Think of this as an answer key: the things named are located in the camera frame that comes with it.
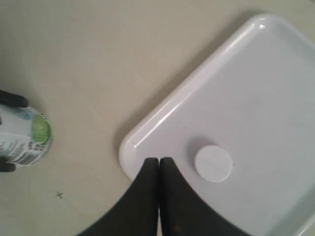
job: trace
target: white tray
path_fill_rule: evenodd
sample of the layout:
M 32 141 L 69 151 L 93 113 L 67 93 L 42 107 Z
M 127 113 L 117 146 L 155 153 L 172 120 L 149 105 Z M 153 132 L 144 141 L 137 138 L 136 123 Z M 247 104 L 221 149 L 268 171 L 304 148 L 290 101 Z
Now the white tray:
M 202 179 L 197 151 L 234 163 Z M 302 235 L 315 212 L 315 46 L 283 19 L 251 18 L 124 139 L 134 179 L 146 157 L 173 157 L 198 195 L 253 236 Z

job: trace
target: round tablet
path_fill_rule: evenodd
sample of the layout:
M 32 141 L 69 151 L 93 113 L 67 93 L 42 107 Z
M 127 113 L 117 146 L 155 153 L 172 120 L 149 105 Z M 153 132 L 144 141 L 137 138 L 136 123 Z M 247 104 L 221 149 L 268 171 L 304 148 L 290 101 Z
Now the round tablet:
M 195 167 L 203 179 L 217 183 L 230 175 L 232 161 L 229 154 L 221 147 L 207 145 L 198 151 L 195 157 Z

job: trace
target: beige table surface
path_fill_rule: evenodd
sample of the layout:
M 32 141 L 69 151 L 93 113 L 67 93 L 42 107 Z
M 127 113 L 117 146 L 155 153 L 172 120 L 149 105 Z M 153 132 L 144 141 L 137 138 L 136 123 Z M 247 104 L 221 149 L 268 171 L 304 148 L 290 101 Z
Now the beige table surface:
M 55 142 L 0 174 L 0 235 L 74 236 L 102 216 L 130 185 L 124 135 L 261 12 L 315 41 L 311 0 L 1 0 L 0 88 L 47 113 Z

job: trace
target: can label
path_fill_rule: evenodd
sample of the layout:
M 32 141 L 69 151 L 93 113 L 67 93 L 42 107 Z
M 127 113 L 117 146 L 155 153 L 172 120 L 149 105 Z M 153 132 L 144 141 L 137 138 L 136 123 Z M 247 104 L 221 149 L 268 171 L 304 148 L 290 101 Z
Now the can label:
M 53 141 L 45 115 L 31 107 L 12 108 L 0 105 L 0 156 L 16 167 L 40 160 Z

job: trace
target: plastic tray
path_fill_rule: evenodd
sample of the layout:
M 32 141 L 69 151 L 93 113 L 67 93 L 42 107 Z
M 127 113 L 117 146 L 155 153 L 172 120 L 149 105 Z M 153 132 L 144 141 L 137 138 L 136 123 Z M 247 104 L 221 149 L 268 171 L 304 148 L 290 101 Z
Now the plastic tray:
M 205 145 L 233 161 L 220 183 L 194 167 Z M 134 179 L 147 157 L 173 157 L 196 193 L 253 236 L 297 236 L 315 212 L 315 46 L 272 15 L 251 18 L 123 140 Z

